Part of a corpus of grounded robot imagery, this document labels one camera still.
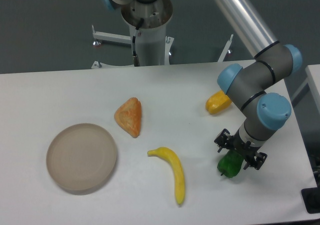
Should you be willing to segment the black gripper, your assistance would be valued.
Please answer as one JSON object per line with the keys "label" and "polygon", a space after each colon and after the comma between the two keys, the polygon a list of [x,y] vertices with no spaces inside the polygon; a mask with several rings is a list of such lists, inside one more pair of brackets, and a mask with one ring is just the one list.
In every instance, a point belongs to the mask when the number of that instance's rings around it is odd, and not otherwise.
{"label": "black gripper", "polygon": [[224,128],[215,138],[214,143],[218,146],[218,153],[222,149],[235,150],[240,154],[246,164],[244,165],[244,170],[251,167],[259,170],[267,159],[268,155],[263,152],[258,151],[258,147],[252,147],[244,142],[240,137],[240,132],[237,131],[234,135],[230,135],[230,132]]}

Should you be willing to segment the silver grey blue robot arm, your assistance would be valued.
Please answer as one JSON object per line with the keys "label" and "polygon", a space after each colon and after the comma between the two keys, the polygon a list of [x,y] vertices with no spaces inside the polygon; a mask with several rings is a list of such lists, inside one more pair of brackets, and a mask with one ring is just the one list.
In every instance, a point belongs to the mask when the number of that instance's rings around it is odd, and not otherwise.
{"label": "silver grey blue robot arm", "polygon": [[[172,17],[170,0],[102,0],[109,9],[121,9],[130,27],[129,44],[136,67],[164,65],[165,28]],[[215,0],[218,7],[254,57],[248,67],[234,63],[218,76],[222,94],[245,115],[234,135],[224,129],[215,139],[227,154],[218,162],[222,175],[234,177],[241,169],[260,169],[267,155],[260,147],[290,117],[289,101],[266,89],[295,73],[302,65],[300,51],[282,45],[248,0]]]}

